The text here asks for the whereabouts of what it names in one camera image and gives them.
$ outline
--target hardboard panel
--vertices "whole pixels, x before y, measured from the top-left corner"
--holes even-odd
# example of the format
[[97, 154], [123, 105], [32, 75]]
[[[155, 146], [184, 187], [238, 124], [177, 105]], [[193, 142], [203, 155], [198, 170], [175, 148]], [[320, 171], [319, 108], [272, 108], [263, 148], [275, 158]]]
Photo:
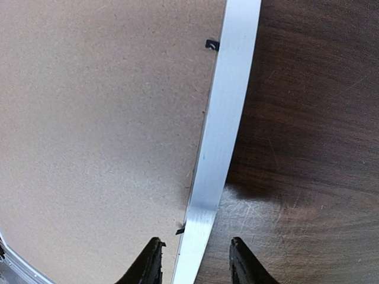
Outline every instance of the hardboard panel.
[[169, 283], [224, 1], [0, 2], [0, 228], [56, 283]]

